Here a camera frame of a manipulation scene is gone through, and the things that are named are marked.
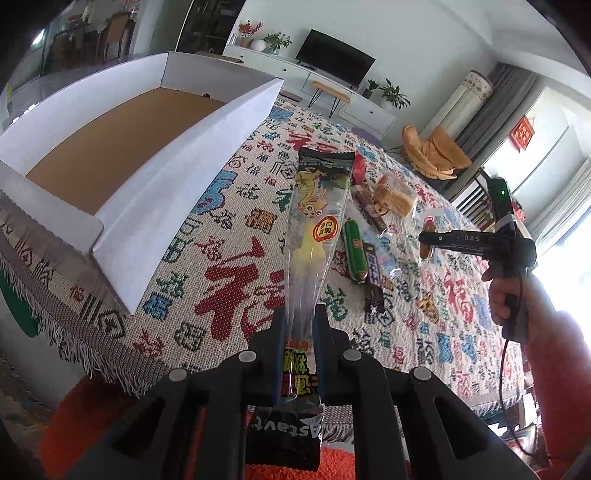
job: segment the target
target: red snack package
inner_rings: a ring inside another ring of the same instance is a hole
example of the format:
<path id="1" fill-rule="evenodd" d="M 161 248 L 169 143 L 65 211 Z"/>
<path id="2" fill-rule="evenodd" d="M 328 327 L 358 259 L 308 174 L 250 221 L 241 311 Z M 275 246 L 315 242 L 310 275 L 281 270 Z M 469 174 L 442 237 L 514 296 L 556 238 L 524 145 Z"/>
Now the red snack package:
<path id="1" fill-rule="evenodd" d="M 353 185 L 361 185 L 365 178 L 365 157 L 355 152 L 355 163 L 353 164 Z"/>

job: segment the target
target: wooden chair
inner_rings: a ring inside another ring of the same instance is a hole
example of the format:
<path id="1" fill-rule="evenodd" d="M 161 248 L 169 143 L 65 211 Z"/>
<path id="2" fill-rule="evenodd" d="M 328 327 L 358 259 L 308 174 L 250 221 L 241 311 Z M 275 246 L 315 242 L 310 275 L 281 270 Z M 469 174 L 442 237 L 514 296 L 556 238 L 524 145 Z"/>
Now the wooden chair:
<path id="1" fill-rule="evenodd" d="M 110 60 L 116 60 L 121 58 L 123 36 L 125 34 L 125 28 L 127 27 L 127 22 L 129 21 L 130 14 L 130 12 L 120 12 L 118 14 L 114 14 L 107 22 L 107 27 L 105 28 L 105 41 L 100 41 L 96 49 L 96 58 L 98 58 L 99 56 L 99 50 L 102 51 L 100 58 L 103 63 L 106 62 L 106 55 L 109 51 L 109 45 L 114 42 L 117 42 L 119 44 L 119 50 L 117 56 L 114 59 Z"/>
<path id="2" fill-rule="evenodd" d="M 74 47 L 72 56 L 73 56 L 73 59 L 78 63 L 81 63 L 85 57 L 85 55 L 84 55 L 85 28 L 86 28 L 86 25 L 79 25 L 72 32 L 72 46 Z"/>
<path id="3" fill-rule="evenodd" d="M 489 177 L 486 172 L 480 169 L 472 185 L 466 189 L 469 193 L 457 204 L 457 209 L 482 232 L 490 231 L 495 224 L 491 198 L 486 186 L 487 178 Z"/>
<path id="4" fill-rule="evenodd" d="M 72 56 L 72 43 L 68 31 L 59 32 L 53 37 L 50 47 L 51 68 L 60 70 L 62 67 L 68 68 Z"/>
<path id="5" fill-rule="evenodd" d="M 402 141 L 413 167 L 428 179 L 455 179 L 455 170 L 471 165 L 471 160 L 445 131 L 437 127 L 427 140 L 421 140 L 414 125 L 402 129 Z"/>

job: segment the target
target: white cabinet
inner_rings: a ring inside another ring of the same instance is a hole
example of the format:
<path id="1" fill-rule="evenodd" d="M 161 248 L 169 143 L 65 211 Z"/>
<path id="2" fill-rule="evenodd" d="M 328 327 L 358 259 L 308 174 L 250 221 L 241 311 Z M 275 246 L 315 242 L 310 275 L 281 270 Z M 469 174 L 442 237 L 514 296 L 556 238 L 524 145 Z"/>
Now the white cabinet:
<path id="1" fill-rule="evenodd" d="M 351 116 L 381 135 L 384 135 L 386 130 L 396 121 L 396 117 L 360 95 L 353 95 L 351 103 L 343 108 L 339 115 L 345 120 L 347 120 L 347 116 Z"/>
<path id="2" fill-rule="evenodd" d="M 372 135 L 381 138 L 396 121 L 396 117 L 357 92 L 335 82 L 334 79 L 329 79 L 320 73 L 311 72 L 309 69 L 296 65 L 287 59 L 281 59 L 268 53 L 257 52 L 237 45 L 226 45 L 223 53 L 228 57 L 242 60 L 246 67 L 282 78 L 287 91 L 291 91 L 296 95 L 303 94 L 306 99 L 303 106 L 307 106 L 307 102 L 316 92 L 316 87 L 312 86 L 314 80 L 350 96 L 351 102 L 338 110 L 338 116 L 350 124 L 369 131 Z M 326 109 L 332 106 L 333 100 L 334 98 L 328 93 L 322 94 L 318 99 L 319 103 L 323 104 Z"/>
<path id="3" fill-rule="evenodd" d="M 248 50 L 247 48 L 235 47 L 233 45 L 226 45 L 223 54 L 226 57 L 233 59 L 242 60 L 245 67 L 249 67 L 255 70 L 262 70 L 262 64 L 265 57 L 254 50 Z"/>
<path id="4" fill-rule="evenodd" d="M 308 79 L 310 72 L 302 67 L 298 67 L 287 61 L 274 59 L 271 56 L 264 56 L 264 61 L 260 69 L 285 80 L 285 84 L 297 90 L 302 90 Z"/>

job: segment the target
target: brown cardboard bottom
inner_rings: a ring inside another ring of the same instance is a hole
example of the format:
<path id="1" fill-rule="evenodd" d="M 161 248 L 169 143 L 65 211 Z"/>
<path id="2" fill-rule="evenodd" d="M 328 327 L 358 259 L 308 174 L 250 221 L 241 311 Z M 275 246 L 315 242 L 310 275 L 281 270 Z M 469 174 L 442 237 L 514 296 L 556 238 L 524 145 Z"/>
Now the brown cardboard bottom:
<path id="1" fill-rule="evenodd" d="M 156 88 L 80 128 L 27 178 L 94 215 L 144 163 L 222 105 L 192 93 Z"/>

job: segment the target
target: blanket fringe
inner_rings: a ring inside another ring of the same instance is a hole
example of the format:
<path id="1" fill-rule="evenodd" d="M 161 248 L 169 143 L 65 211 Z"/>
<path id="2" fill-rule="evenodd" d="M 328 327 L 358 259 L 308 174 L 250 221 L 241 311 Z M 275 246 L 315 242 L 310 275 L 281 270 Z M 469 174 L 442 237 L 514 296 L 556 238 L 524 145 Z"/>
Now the blanket fringe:
<path id="1" fill-rule="evenodd" d="M 76 338 L 56 321 L 31 294 L 2 254 L 0 254 L 0 270 L 17 296 L 31 307 L 33 318 L 39 324 L 40 333 L 47 337 L 50 345 L 58 346 L 62 360 L 80 362 L 84 371 L 91 377 L 98 372 L 108 383 L 119 382 L 127 394 L 136 397 L 141 397 L 152 387 L 148 381 L 124 374 L 121 369 L 112 365 L 104 355 Z"/>
<path id="2" fill-rule="evenodd" d="M 353 443 L 353 426 L 325 423 L 322 427 L 322 441 Z"/>

